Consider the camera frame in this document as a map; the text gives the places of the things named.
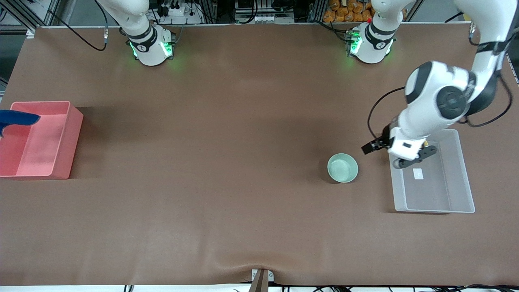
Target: mint green bowl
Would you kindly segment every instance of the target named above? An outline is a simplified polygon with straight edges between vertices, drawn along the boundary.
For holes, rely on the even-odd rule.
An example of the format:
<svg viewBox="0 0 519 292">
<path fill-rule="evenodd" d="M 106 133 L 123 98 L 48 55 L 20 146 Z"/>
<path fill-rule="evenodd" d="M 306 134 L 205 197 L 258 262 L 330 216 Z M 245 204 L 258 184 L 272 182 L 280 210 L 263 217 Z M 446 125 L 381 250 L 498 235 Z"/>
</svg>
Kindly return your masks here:
<svg viewBox="0 0 519 292">
<path fill-rule="evenodd" d="M 359 173 L 359 165 L 348 154 L 337 153 L 328 160 L 328 174 L 338 182 L 350 182 Z"/>
</svg>

